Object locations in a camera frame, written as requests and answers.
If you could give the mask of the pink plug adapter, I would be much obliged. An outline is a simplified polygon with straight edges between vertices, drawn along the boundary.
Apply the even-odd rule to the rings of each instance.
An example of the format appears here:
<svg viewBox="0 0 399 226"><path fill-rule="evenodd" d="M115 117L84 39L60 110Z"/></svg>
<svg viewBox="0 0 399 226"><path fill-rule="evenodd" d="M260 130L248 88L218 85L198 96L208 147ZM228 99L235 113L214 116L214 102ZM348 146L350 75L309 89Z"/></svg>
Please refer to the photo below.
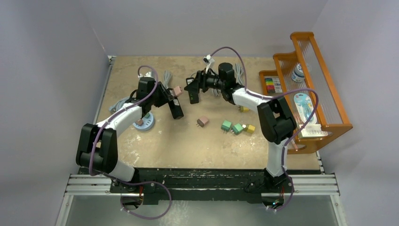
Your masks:
<svg viewBox="0 0 399 226"><path fill-rule="evenodd" d="M209 123L209 119L206 116L201 116L197 119L197 125L204 127Z"/></svg>
<svg viewBox="0 0 399 226"><path fill-rule="evenodd" d="M181 94L183 94L183 89L180 87L180 86L176 86L176 87L174 87L173 88L173 94L174 94L174 96L175 97L178 97L178 96L180 96Z"/></svg>

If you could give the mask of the black strip with green USB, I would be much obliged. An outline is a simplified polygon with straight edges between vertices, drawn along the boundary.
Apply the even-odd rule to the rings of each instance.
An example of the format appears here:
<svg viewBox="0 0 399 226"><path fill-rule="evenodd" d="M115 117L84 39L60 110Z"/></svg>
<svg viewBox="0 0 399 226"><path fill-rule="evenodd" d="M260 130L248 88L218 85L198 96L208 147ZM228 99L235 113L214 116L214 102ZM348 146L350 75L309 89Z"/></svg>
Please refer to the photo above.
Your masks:
<svg viewBox="0 0 399 226"><path fill-rule="evenodd" d="M191 82L194 81L193 77L190 78L186 78L186 85L189 85ZM189 94L189 101L190 104L197 104L199 103L200 99L199 99L199 95L197 93L194 92L188 92Z"/></svg>

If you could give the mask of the black strip with pink plugs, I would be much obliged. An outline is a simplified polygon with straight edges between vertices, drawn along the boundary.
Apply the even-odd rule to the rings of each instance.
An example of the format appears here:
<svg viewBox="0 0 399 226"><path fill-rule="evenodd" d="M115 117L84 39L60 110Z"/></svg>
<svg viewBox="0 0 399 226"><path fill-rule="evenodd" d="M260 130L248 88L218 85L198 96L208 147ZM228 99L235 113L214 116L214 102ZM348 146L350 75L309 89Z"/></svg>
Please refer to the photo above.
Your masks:
<svg viewBox="0 0 399 226"><path fill-rule="evenodd" d="M177 97L174 97L173 100L169 101L168 105L173 119L178 120L184 117L183 110Z"/></svg>

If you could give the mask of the light blue round socket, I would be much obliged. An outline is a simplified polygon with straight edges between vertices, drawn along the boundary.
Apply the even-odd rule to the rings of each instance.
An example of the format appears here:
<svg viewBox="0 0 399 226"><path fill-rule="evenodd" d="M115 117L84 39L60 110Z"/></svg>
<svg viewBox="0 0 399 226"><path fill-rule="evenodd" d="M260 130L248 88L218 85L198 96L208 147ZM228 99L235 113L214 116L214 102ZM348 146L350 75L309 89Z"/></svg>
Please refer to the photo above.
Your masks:
<svg viewBox="0 0 399 226"><path fill-rule="evenodd" d="M133 123L133 126L136 130L145 132L149 131L155 124L155 119L152 113L147 113L142 120L144 121L142 126L137 126L135 122Z"/></svg>

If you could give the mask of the yellow plug adapter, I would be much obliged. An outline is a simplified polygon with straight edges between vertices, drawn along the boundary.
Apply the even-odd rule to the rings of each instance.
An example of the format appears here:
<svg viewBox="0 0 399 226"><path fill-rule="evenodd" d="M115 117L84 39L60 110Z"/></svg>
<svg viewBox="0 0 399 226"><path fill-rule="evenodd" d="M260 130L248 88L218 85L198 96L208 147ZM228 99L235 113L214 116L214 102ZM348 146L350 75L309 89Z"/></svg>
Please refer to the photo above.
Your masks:
<svg viewBox="0 0 399 226"><path fill-rule="evenodd" d="M244 107L244 106L240 106L240 107L239 107L239 111L240 111L241 113L246 113L246 112L249 112L250 109L247 108L247 107Z"/></svg>

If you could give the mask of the green plug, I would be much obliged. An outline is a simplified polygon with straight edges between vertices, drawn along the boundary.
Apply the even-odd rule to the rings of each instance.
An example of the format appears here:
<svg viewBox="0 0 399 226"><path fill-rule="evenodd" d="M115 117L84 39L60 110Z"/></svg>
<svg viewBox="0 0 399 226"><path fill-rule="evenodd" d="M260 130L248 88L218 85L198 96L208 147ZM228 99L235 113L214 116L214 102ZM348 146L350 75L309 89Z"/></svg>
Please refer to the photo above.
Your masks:
<svg viewBox="0 0 399 226"><path fill-rule="evenodd" d="M232 127L232 122L228 120L224 120L223 123L221 124L221 130L224 132L229 132Z"/></svg>

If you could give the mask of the green plug adapter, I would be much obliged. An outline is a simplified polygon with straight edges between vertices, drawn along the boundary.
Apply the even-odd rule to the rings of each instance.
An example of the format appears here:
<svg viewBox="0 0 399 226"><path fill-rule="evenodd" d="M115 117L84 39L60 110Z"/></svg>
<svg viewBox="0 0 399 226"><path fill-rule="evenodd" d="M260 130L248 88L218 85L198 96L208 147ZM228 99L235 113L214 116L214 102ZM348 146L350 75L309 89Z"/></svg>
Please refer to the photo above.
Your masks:
<svg viewBox="0 0 399 226"><path fill-rule="evenodd" d="M231 128L231 132L235 135L240 134L242 131L244 130L244 128L242 127L241 124L237 123L235 125L232 126Z"/></svg>

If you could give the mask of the yellow plug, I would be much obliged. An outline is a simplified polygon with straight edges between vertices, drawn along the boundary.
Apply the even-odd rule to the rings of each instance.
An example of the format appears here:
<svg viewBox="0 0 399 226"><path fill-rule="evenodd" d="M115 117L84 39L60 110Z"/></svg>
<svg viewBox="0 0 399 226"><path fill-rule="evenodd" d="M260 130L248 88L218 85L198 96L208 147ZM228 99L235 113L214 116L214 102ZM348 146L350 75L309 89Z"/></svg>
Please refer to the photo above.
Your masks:
<svg viewBox="0 0 399 226"><path fill-rule="evenodd" d="M244 131L249 134L253 134L255 131L255 126L252 124L243 124L242 127L243 127Z"/></svg>

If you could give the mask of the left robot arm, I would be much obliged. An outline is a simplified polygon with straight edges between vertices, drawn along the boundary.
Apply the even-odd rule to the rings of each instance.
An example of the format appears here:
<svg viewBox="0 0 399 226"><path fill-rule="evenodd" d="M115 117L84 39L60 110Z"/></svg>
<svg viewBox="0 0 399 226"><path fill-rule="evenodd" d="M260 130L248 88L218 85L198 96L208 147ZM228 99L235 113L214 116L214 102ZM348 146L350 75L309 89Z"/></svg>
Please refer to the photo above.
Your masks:
<svg viewBox="0 0 399 226"><path fill-rule="evenodd" d="M133 123L147 115L153 106L161 107L174 101L171 89L151 77L139 79L138 88L131 92L123 106L107 119L97 124L85 124L80 132L76 163L89 170L105 173L122 180L128 192L140 188L140 179L135 177L135 168L118 157L118 137Z"/></svg>

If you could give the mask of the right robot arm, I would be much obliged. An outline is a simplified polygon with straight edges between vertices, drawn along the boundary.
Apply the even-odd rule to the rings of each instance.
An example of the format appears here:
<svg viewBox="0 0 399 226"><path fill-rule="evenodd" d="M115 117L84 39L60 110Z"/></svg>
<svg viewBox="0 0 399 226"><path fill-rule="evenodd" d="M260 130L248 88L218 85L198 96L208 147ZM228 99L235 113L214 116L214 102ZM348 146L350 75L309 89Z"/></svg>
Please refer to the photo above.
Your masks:
<svg viewBox="0 0 399 226"><path fill-rule="evenodd" d="M236 81L233 65L221 63L218 73L212 70L197 71L193 81L184 90L191 93L217 89L225 101L248 108L259 117L263 136L269 143L268 162L265 168L265 188L271 192L282 187L288 178L284 164L286 146L296 129L296 121L284 97L265 97L251 93Z"/></svg>

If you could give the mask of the colourful box on rack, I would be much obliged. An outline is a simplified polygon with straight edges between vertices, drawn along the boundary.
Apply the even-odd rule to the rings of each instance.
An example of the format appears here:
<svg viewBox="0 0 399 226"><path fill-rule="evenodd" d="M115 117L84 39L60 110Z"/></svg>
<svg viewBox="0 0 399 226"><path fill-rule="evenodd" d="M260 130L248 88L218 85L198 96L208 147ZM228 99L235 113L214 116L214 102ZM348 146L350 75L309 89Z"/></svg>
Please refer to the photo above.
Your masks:
<svg viewBox="0 0 399 226"><path fill-rule="evenodd" d="M278 77L265 77L264 82L266 85L266 93L267 94L283 93L281 82Z"/></svg>

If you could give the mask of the orange wooden rack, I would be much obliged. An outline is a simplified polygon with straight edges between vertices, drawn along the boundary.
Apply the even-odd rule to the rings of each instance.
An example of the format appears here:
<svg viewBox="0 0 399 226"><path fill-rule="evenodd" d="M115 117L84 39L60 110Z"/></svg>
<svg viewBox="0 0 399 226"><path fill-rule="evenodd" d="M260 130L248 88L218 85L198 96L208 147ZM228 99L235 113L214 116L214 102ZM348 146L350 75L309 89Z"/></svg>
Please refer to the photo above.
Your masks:
<svg viewBox="0 0 399 226"><path fill-rule="evenodd" d="M290 148L288 151L289 154L315 153L351 130L353 125L346 114L345 107L314 34L312 32L294 32L290 35L290 39L295 50L290 53L274 54L273 60L276 68L260 71L259 78L264 95L268 95L264 82L265 77L278 77L283 92L302 89L303 93L307 94L313 103L315 96L306 91L306 88L316 91L319 97L319 105L316 108L315 118L317 124L321 125L321 129L328 132L328 136L317 138L296 136L295 143L298 145L298 150ZM291 74L297 63L301 64L305 75L305 80L301 83L294 82L291 79Z"/></svg>

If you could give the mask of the white box on rack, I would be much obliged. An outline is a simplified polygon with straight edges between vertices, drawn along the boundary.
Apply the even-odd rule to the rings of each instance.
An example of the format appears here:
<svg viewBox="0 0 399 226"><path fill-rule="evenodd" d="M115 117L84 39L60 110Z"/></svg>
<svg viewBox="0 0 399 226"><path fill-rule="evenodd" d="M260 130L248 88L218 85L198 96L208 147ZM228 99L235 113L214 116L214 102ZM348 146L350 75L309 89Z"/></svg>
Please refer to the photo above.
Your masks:
<svg viewBox="0 0 399 226"><path fill-rule="evenodd" d="M300 138L317 138L328 136L327 131L321 129L320 124L307 124L298 134Z"/></svg>

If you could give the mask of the aluminium table edge rail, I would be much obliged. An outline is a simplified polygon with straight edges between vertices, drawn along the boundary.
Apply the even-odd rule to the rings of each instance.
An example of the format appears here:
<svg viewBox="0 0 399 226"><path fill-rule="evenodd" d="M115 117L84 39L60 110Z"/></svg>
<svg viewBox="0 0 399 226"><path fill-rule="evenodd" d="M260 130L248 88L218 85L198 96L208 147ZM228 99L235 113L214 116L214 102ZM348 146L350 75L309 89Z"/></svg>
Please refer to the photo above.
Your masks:
<svg viewBox="0 0 399 226"><path fill-rule="evenodd" d="M76 138L80 140L82 127L93 124L97 118L104 89L109 75L109 58L103 52L88 52L76 56L76 84L77 106L80 119L77 120Z"/></svg>

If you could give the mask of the black aluminium robot base frame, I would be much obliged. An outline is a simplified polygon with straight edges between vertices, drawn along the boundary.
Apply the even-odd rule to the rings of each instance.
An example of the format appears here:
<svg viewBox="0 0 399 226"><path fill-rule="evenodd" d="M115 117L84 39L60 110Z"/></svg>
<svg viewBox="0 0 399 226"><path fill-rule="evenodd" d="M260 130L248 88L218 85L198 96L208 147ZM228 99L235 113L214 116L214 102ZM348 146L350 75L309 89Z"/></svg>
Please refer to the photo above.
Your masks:
<svg viewBox="0 0 399 226"><path fill-rule="evenodd" d="M290 179L273 185L263 169L140 168L141 184L126 185L108 177L90 176L85 169L69 177L66 195L122 196L155 205L159 201L244 201L280 205L289 197L340 193L335 175L290 171Z"/></svg>

